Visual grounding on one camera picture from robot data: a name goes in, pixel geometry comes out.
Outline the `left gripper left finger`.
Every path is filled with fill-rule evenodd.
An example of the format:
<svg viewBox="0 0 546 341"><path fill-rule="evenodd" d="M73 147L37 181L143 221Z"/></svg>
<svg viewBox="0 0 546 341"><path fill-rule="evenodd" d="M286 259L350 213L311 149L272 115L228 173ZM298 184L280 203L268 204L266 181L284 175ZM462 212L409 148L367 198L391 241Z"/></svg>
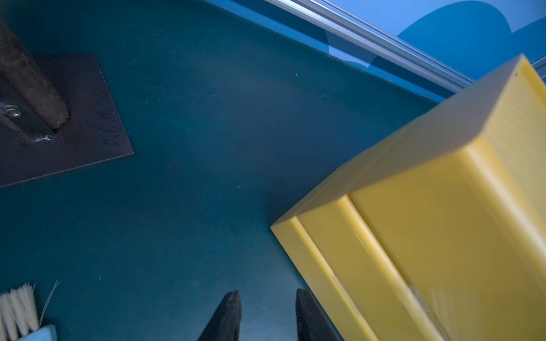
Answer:
<svg viewBox="0 0 546 341"><path fill-rule="evenodd" d="M242 309L239 291L228 292L204 328L198 341L239 341Z"/></svg>

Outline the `yellow top drawer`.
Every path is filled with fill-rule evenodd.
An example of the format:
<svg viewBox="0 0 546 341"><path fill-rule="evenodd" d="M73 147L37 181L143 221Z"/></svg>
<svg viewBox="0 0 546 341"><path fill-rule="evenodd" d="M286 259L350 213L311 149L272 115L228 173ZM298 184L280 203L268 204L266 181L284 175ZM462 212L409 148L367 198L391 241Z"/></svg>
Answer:
<svg viewBox="0 0 546 341"><path fill-rule="evenodd" d="M449 339L545 339L545 224L488 142L349 197Z"/></svg>

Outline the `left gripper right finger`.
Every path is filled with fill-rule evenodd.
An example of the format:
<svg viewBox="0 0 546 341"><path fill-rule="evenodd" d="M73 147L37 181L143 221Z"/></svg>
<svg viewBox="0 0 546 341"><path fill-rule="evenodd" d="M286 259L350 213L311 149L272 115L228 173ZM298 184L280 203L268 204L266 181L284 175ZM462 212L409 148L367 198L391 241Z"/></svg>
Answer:
<svg viewBox="0 0 546 341"><path fill-rule="evenodd" d="M327 321L310 290L298 289L296 295L298 341L338 341L339 337Z"/></svg>

